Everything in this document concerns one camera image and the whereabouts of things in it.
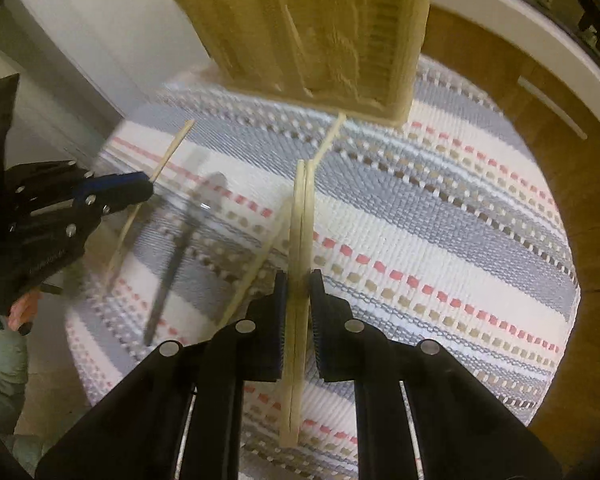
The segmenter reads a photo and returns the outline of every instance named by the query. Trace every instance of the wooden container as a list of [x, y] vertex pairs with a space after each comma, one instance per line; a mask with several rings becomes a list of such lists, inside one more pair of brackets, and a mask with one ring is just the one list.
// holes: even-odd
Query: wooden container
[[230, 88], [398, 125], [429, 0], [176, 0]]

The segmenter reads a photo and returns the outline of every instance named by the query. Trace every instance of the brown wooden surface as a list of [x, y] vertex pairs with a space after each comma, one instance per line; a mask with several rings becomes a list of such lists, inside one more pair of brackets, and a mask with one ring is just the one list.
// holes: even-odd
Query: brown wooden surface
[[[556, 77], [502, 38], [432, 7], [422, 53], [488, 92], [538, 161], [567, 231], [582, 300], [554, 383], [531, 429], [564, 466], [600, 437], [600, 123]], [[522, 75], [583, 129], [580, 139], [517, 85]]]

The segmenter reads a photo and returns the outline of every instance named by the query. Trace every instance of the white wall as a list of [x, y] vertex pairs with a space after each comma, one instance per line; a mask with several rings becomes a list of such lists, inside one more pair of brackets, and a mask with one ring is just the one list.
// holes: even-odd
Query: white wall
[[21, 0], [56, 46], [123, 115], [208, 57], [173, 0]]

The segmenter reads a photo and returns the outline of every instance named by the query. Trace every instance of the green pants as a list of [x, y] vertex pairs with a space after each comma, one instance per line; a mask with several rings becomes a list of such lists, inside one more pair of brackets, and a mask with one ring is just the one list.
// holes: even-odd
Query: green pants
[[29, 378], [26, 338], [11, 330], [0, 330], [0, 437], [30, 474], [45, 451], [35, 436], [14, 435], [24, 405]]

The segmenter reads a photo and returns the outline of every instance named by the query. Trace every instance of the wooden basket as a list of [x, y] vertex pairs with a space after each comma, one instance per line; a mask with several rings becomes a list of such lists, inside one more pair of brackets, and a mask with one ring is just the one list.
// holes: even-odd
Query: wooden basket
[[226, 84], [398, 125], [429, 0], [176, 0]]

